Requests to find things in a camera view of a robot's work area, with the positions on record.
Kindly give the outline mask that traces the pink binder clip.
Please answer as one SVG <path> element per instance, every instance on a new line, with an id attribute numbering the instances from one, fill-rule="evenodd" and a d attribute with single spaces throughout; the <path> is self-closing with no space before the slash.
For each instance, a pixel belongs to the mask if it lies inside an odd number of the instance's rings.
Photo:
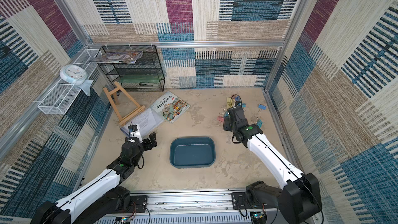
<path id="1" fill-rule="evenodd" d="M 217 120 L 219 121 L 219 123 L 222 123 L 222 122 L 224 122 L 224 117 L 218 116 L 218 117 L 217 117 Z"/>

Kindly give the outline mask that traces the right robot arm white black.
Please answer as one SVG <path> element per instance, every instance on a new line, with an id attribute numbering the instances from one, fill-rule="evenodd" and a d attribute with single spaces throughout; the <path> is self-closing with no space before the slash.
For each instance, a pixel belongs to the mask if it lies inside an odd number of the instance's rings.
<path id="1" fill-rule="evenodd" d="M 318 213 L 322 213 L 319 180 L 289 162 L 267 139 L 255 124 L 249 124 L 241 106 L 227 110 L 223 129 L 232 132 L 232 142 L 243 144 L 268 168 L 278 182 L 272 187 L 256 181 L 246 187 L 244 205 L 270 207 L 279 210 L 289 224 L 300 224 Z"/>

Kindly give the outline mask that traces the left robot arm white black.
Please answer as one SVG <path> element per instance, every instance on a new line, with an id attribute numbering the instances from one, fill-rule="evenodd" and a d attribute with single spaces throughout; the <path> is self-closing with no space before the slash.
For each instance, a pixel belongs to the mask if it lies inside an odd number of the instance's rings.
<path id="1" fill-rule="evenodd" d="M 55 203 L 46 201 L 34 213 L 32 224 L 93 224 L 103 216 L 131 208 L 130 191 L 121 186 L 139 163 L 144 151 L 157 147 L 156 133 L 140 140 L 138 134 L 125 138 L 120 156 L 95 179 Z"/>

